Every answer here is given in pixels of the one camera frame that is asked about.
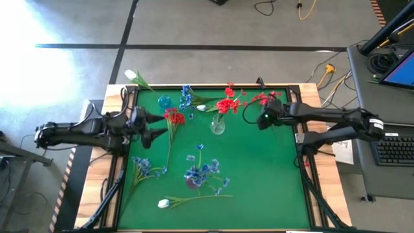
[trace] white paper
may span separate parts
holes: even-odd
[[[351,140],[335,142],[332,144],[332,150],[335,154],[336,162],[344,162],[352,165],[354,164]]]

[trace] monitor screen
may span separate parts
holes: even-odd
[[[384,81],[414,87],[414,52],[391,71]]]

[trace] keyboard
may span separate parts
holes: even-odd
[[[414,137],[384,137],[371,147],[379,166],[414,166]]]

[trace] green mat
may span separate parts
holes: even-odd
[[[249,102],[262,90],[247,89],[241,100]],[[278,98],[287,102],[285,89]],[[222,97],[224,89],[196,89],[200,96]],[[168,95],[173,105],[179,105],[180,89],[159,89],[156,92],[140,91],[138,105],[151,113],[161,114],[158,98]],[[258,130],[256,125],[243,121],[242,110],[225,116],[226,130],[214,135],[210,130],[212,118],[217,112],[194,111],[194,119],[181,126],[173,143],[168,172],[158,179],[142,181],[128,203],[127,195],[133,176],[131,157],[148,158],[152,167],[166,164],[168,155],[168,133],[163,134],[144,150],[140,141],[132,142],[126,170],[124,196],[119,219],[119,230],[184,230],[184,229],[306,229],[309,228],[308,213],[303,194],[300,171],[293,165],[296,156],[292,127]],[[261,106],[256,103],[246,111],[246,117],[254,121]],[[166,128],[165,121],[150,125],[151,128]],[[221,195],[189,201],[176,208],[161,209],[158,201],[165,196],[197,197],[198,191],[186,186],[184,175],[191,165],[197,164],[199,151],[196,145],[204,144],[202,163],[220,162],[219,177],[231,179]],[[194,155],[195,162],[187,161],[187,155]],[[212,179],[209,183],[216,188],[223,183]],[[214,195],[202,186],[201,195]]]

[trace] black desk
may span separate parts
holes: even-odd
[[[360,107],[378,113],[384,123],[414,125],[414,94],[401,88],[369,83],[367,57],[356,47],[347,49]],[[414,168],[377,166],[368,142],[356,140],[368,195],[414,199]]]

